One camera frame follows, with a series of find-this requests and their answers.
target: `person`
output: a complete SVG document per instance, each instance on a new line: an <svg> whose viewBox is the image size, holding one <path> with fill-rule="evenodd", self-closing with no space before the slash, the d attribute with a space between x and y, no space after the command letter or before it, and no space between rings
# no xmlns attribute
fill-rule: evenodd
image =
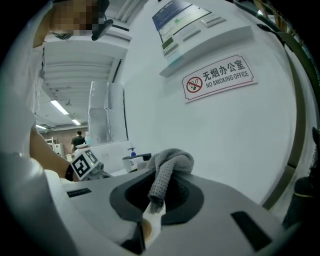
<svg viewBox="0 0 320 256"><path fill-rule="evenodd" d="M1 118L9 119L0 128L0 133L6 134L0 142L1 149L31 157L45 170L54 171L68 180L77 180L70 163L49 147L36 128L34 114L39 109L46 66L45 38L53 33L59 39L69 39L74 32L92 28L95 18L100 15L98 5L101 1L49 1L18 35L0 69L0 102L4 105L0 114ZM18 124L18 132L13 131L13 124Z"/></svg>
<svg viewBox="0 0 320 256"><path fill-rule="evenodd" d="M82 132L80 130L78 130L76 132L76 136L72 138L72 141L71 141L71 156L72 157L75 156L76 146L82 145L86 142L85 138L82 137L81 135L82 135Z"/></svg>

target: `informational poster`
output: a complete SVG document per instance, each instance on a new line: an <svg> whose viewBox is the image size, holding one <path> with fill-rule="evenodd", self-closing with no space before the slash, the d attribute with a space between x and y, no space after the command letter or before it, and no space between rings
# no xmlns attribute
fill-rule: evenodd
<svg viewBox="0 0 320 256"><path fill-rule="evenodd" d="M210 13L188 2L170 1L152 19L162 42L165 42L185 26Z"/></svg>

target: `wall-mounted sign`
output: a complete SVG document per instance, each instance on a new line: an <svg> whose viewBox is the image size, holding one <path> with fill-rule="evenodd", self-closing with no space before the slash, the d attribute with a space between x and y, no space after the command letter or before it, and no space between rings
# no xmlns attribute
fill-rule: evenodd
<svg viewBox="0 0 320 256"><path fill-rule="evenodd" d="M153 17L153 23L162 42L167 41L190 23L211 12L184 1L170 1Z"/></svg>
<svg viewBox="0 0 320 256"><path fill-rule="evenodd" d="M182 85L185 102L188 103L257 82L245 59L234 55L185 76Z"/></svg>

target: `white wall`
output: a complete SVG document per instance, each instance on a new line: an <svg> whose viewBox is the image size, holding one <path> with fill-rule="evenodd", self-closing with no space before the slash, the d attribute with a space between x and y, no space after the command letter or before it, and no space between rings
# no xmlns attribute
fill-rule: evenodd
<svg viewBox="0 0 320 256"><path fill-rule="evenodd" d="M149 0L130 26L132 40L118 81L124 84L128 139L137 154L180 148L193 174L230 185L262 203L287 164L296 125L293 80L285 51L259 20L224 0L193 0L227 22L251 25L254 41L195 59L174 75L159 75L161 40L152 16L169 0ZM224 56L242 54L259 82L184 103L182 79Z"/></svg>

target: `ceiling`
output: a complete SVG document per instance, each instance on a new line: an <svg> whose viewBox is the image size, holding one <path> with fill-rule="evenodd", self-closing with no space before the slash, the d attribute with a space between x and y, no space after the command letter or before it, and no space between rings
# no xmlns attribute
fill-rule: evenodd
<svg viewBox="0 0 320 256"><path fill-rule="evenodd" d="M146 1L110 0L105 14L116 25L129 28L129 21ZM113 27L98 41L91 41L89 36L72 36L67 41L46 37L46 71L36 113L38 125L50 129L74 128L72 119L87 125L91 82L112 82L129 47L130 37L125 33L128 32ZM57 100L69 115L62 114L51 100Z"/></svg>

